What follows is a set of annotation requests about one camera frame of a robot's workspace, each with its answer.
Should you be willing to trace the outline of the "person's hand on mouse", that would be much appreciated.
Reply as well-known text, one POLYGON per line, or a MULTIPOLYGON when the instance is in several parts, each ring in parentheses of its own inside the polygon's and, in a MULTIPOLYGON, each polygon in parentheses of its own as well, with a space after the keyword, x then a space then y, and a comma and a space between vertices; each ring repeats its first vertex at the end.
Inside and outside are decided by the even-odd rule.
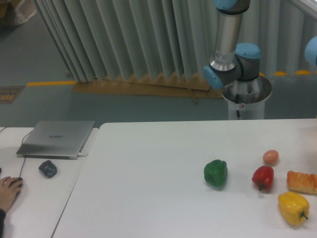
POLYGON ((11 189, 9 184, 16 178, 4 177, 0 180, 0 208, 7 213, 12 207, 17 194, 21 191, 22 187, 11 189))

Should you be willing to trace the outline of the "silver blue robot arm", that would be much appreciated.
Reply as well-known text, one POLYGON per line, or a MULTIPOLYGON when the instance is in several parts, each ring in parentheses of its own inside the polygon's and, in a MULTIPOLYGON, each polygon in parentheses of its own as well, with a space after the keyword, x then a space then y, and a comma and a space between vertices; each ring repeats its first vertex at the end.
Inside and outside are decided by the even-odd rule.
POLYGON ((259 77, 261 51, 251 43, 237 43, 243 13, 249 0, 214 0, 219 12, 215 50, 203 73, 209 85, 221 89, 239 80, 253 81, 259 77))

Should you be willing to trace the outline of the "dark sleeve forearm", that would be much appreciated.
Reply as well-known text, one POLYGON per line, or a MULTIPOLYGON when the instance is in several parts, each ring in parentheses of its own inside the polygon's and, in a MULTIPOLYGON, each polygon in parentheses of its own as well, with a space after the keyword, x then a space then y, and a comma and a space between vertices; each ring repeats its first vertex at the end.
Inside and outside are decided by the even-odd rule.
POLYGON ((0 209, 0 238, 2 238, 5 218, 6 218, 6 213, 2 209, 0 209))

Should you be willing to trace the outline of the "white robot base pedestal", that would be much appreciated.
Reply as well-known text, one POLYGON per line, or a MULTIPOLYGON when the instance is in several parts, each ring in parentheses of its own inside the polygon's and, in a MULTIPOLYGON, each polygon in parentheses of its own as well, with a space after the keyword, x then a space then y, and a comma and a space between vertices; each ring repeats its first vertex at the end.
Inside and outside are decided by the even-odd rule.
POLYGON ((272 93, 271 82, 263 76, 251 81, 235 80, 222 88, 229 120, 264 119, 265 102, 272 93))

